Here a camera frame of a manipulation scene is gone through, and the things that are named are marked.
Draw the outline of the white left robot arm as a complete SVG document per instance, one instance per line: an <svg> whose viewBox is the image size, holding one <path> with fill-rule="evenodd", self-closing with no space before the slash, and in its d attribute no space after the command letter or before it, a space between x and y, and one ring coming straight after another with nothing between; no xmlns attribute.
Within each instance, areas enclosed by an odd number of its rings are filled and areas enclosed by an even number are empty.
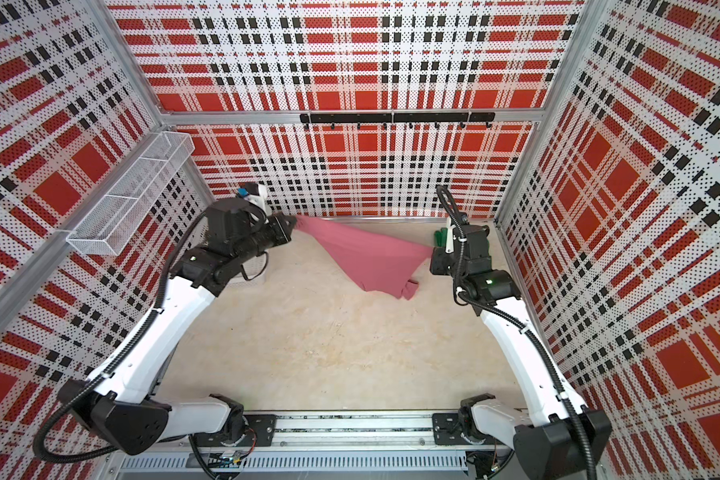
<svg viewBox="0 0 720 480"><path fill-rule="evenodd" d="M138 455L154 444L198 434L236 444L247 434L244 407L219 394L169 403L153 397L156 381L180 340L225 290L241 277L244 265L266 258L270 249L290 242L295 217L269 214L244 198L227 198L207 207L189 226L206 223L206 237L189 247L186 232L159 276L153 306L126 339L84 380L70 380L59 391L59 408L40 427L33 452L41 460L76 463L120 450ZM50 431L73 416L88 432L105 441L103 448L78 454L51 452Z"/></svg>

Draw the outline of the pink tank top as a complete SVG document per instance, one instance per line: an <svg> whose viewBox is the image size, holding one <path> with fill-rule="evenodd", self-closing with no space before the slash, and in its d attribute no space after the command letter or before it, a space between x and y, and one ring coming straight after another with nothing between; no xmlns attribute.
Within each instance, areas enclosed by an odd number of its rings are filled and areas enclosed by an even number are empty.
<svg viewBox="0 0 720 480"><path fill-rule="evenodd" d="M312 236L362 290L410 300L419 288L413 275L432 249L334 221L297 217L297 229Z"/></svg>

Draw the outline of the green tank top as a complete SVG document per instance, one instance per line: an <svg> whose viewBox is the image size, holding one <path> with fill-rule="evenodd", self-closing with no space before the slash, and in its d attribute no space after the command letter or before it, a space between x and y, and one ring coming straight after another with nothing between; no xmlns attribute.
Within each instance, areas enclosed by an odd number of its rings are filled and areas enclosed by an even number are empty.
<svg viewBox="0 0 720 480"><path fill-rule="evenodd" d="M448 241L448 229L439 228L434 232L434 243L437 248L444 248Z"/></svg>

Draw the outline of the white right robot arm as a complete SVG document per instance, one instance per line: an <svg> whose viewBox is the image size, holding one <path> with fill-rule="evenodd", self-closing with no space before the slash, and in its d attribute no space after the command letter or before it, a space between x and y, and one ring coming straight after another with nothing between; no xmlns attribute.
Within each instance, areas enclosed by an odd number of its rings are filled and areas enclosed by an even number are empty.
<svg viewBox="0 0 720 480"><path fill-rule="evenodd" d="M509 447L530 479L598 476L612 433L604 411L593 409L566 380L530 320L511 275L492 265L488 230L449 224L434 248L430 271L453 282L456 304L471 308L508 361L526 403L520 411L492 394L462 400L457 431L471 443Z"/></svg>

